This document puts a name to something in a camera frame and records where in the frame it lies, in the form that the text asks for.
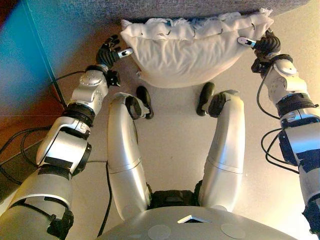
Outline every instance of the black cable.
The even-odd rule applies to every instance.
[[[262,139],[261,139],[261,147],[262,147],[263,151],[265,152],[265,159],[266,159],[266,161],[267,161],[268,163],[270,163],[270,164],[272,164],[272,165],[275,165],[275,166],[277,166],[277,167],[279,167],[279,168],[282,168],[282,169],[291,171],[291,172],[293,172],[293,173],[295,173],[295,174],[299,174],[298,171],[296,171],[296,170],[294,170],[294,169],[292,169],[292,168],[282,166],[282,165],[277,164],[277,163],[275,163],[275,162],[272,162],[272,161],[270,161],[270,160],[268,159],[268,156],[270,156],[270,157],[272,157],[273,159],[277,160],[278,162],[283,163],[283,161],[281,161],[281,160],[279,160],[279,159],[277,159],[277,158],[275,158],[275,157],[273,157],[272,155],[269,154],[269,151],[270,151],[270,149],[272,148],[273,144],[275,143],[275,141],[276,141],[276,139],[277,139],[277,137],[278,137],[278,134],[274,137],[274,139],[273,139],[272,142],[270,143],[270,145],[269,145],[269,147],[268,147],[267,150],[265,150],[265,147],[264,147],[264,139],[265,139],[265,137],[268,136],[269,134],[271,134],[271,133],[273,133],[273,132],[276,132],[276,131],[279,131],[279,130],[281,130],[281,129],[282,129],[282,128],[278,128],[278,129],[271,130],[271,131],[267,132],[267,133],[262,137]]]
[[[274,119],[278,119],[279,120],[280,117],[277,117],[277,116],[272,115],[271,113],[267,112],[266,110],[264,110],[264,108],[260,104],[260,92],[261,92],[261,89],[262,89],[262,87],[263,87],[263,85],[265,83],[265,79],[266,79],[266,77],[263,78],[263,80],[262,80],[262,82],[261,82],[261,84],[259,86],[258,92],[256,93],[256,103],[258,104],[258,107],[260,108],[260,110],[262,112],[264,112],[265,114],[267,114],[268,116],[270,116],[270,117],[272,117]]]
[[[26,141],[26,138],[27,138],[31,133],[33,133],[33,132],[35,132],[35,131],[29,131],[29,132],[27,132],[27,133],[23,136],[23,138],[22,138],[22,140],[21,140],[21,143],[20,143],[20,152],[21,152],[21,155],[23,156],[23,158],[24,158],[29,164],[31,164],[32,166],[34,166],[35,168],[37,168],[38,165],[35,164],[34,162],[32,162],[31,159],[27,156],[27,154],[26,154],[26,152],[25,152],[25,141]]]
[[[58,81],[58,80],[60,80],[60,79],[64,79],[64,78],[69,77],[69,76],[71,76],[71,75],[80,74],[80,73],[85,73],[85,72],[86,72],[86,71],[74,71],[74,72],[68,73],[68,74],[66,74],[66,75],[60,76],[60,77],[56,78],[55,80]]]
[[[59,99],[60,99],[59,102],[62,104],[62,106],[63,106],[64,109],[67,108],[66,101],[65,101],[65,99],[64,99],[64,96],[62,95],[62,92],[61,92],[61,90],[60,90],[60,87],[59,87],[59,85],[58,85],[57,80],[56,80],[56,79],[52,79],[52,84],[54,85],[54,89],[55,89],[56,93],[57,93],[58,96],[59,96]]]
[[[44,130],[49,130],[51,128],[50,126],[44,126],[44,127],[35,127],[35,128],[27,128],[21,131],[16,132],[14,135],[12,135],[8,141],[6,141],[6,143],[0,148],[0,155],[1,153],[9,146],[9,144],[18,136],[20,136],[21,134],[26,134],[29,132],[35,132],[35,131],[44,131]],[[21,185],[21,181],[16,180],[14,177],[12,177],[9,173],[7,173],[7,171],[2,167],[2,165],[4,165],[5,163],[7,163],[8,161],[12,160],[13,158],[9,158],[3,162],[0,162],[0,172],[11,182]]]
[[[106,163],[106,161],[87,161],[86,163]]]
[[[64,97],[62,96],[62,93],[61,93],[61,90],[60,90],[60,88],[59,88],[59,84],[57,83],[57,81],[60,80],[60,79],[64,79],[64,78],[66,78],[66,77],[69,77],[69,76],[71,76],[71,75],[74,75],[74,74],[85,73],[85,72],[86,72],[86,71],[74,71],[74,72],[68,73],[68,74],[66,74],[66,75],[60,76],[60,77],[58,77],[58,78],[56,78],[56,79],[54,79],[54,80],[52,81],[51,84],[54,85],[55,90],[56,90],[56,93],[58,94],[60,100],[52,93],[51,89],[50,89],[50,92],[51,92],[51,94],[53,95],[53,97],[58,101],[58,103],[60,103],[60,104],[63,106],[63,108],[66,108],[66,107],[67,107],[67,104],[66,104],[66,102],[65,102],[65,100],[64,100]]]
[[[278,162],[280,162],[280,163],[288,164],[287,162],[281,161],[280,159],[275,158],[274,156],[272,156],[271,154],[269,154],[269,150],[270,150],[270,149],[266,150],[265,147],[264,147],[264,140],[265,140],[265,138],[266,138],[269,134],[271,134],[271,133],[273,133],[273,132],[276,132],[276,131],[280,131],[280,130],[282,130],[282,128],[277,128],[277,129],[274,129],[274,130],[271,130],[271,131],[267,132],[267,133],[266,133],[265,135],[263,135],[263,137],[261,138],[261,143],[260,143],[260,144],[261,144],[261,148],[262,148],[262,150],[264,151],[264,153],[265,153],[266,155],[268,155],[270,158],[272,158],[272,159],[274,159],[274,160],[276,160],[276,161],[278,161]],[[274,139],[273,139],[272,142],[270,143],[271,146],[275,143],[277,137],[278,137],[278,134],[274,137]]]
[[[108,183],[108,188],[109,188],[109,203],[108,203],[108,207],[106,209],[105,215],[104,215],[104,219],[103,222],[101,224],[99,233],[98,233],[98,237],[101,236],[101,234],[104,232],[105,226],[106,226],[106,222],[109,216],[109,212],[110,212],[110,208],[111,208],[111,202],[112,202],[112,190],[111,190],[111,184],[110,184],[110,177],[109,177],[109,170],[108,170],[108,162],[106,162],[105,164],[105,170],[106,170],[106,181]]]

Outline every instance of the white pillow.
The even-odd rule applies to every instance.
[[[274,22],[271,10],[226,13],[204,20],[151,18],[145,24],[122,20],[121,36],[133,48],[139,76],[159,88],[205,83],[230,68],[247,49],[238,37],[260,39]]]

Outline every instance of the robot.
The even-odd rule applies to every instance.
[[[310,232],[320,239],[320,110],[310,100],[293,59],[280,54],[280,41],[270,29],[261,40],[239,37],[237,41],[255,50],[251,70],[261,74],[260,89],[267,86],[277,108],[279,117],[273,117],[281,125],[281,152],[285,162],[298,166],[303,215]],[[0,217],[0,239],[66,238],[73,225],[72,176],[86,166],[92,149],[88,137],[108,88],[120,85],[118,73],[111,68],[133,53],[131,48],[114,48],[117,43],[116,36],[110,37],[98,51],[97,64],[88,66],[80,77],[66,110],[38,148],[38,169],[22,183]],[[102,228],[98,239],[294,239],[232,213],[245,151],[244,103],[237,91],[214,94],[212,83],[202,89],[196,112],[217,118],[217,126],[203,179],[194,192],[154,193],[146,183],[134,124],[140,118],[151,119],[154,112],[147,89],[140,86],[136,93],[117,93],[109,107],[107,180],[124,222],[104,234]]]

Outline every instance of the floor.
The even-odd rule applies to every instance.
[[[271,26],[281,39],[282,52],[293,57],[300,77],[307,82],[314,103],[320,103],[319,12],[320,2],[311,0],[305,6],[274,17],[274,24]],[[119,31],[120,27],[116,25],[96,31],[68,60],[67,67],[56,70],[57,75],[81,70],[93,64],[102,42]],[[261,137],[280,125],[277,120],[263,114],[256,104],[261,78],[250,70],[254,60],[253,52],[248,49],[235,65],[213,79],[216,92],[227,89],[240,91],[245,106],[244,178],[233,212],[278,229],[298,240],[316,240],[317,237],[309,233],[309,225],[301,214],[305,205],[299,176],[267,163],[260,148]],[[59,58],[54,58],[53,61],[58,62]],[[93,148],[89,161],[107,161],[108,105],[113,94],[134,94],[137,86],[144,85],[150,93],[155,113],[153,119],[139,119],[135,123],[146,180],[153,191],[193,190],[195,184],[202,179],[217,122],[214,118],[199,117],[196,114],[195,107],[203,85],[179,89],[152,87],[138,79],[137,67],[130,57],[117,63],[114,69],[119,71],[122,84],[119,88],[109,89],[102,109],[94,120],[89,138]],[[78,77],[72,76],[60,81],[66,99],[71,97],[72,90],[78,85]],[[261,104],[268,112],[276,114],[265,88],[262,90]],[[272,154],[281,157],[277,143]],[[109,199],[105,163],[88,163],[85,170],[73,178],[72,184],[74,225],[67,240],[95,239]],[[121,222],[112,202],[105,231]]]

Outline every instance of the silver robot leg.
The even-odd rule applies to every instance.
[[[123,220],[145,211],[150,204],[133,121],[148,113],[140,99],[125,93],[116,94],[109,107],[108,170],[114,202]]]
[[[206,113],[217,118],[199,190],[201,206],[232,212],[240,189],[245,155],[244,103],[235,91],[216,94]]]

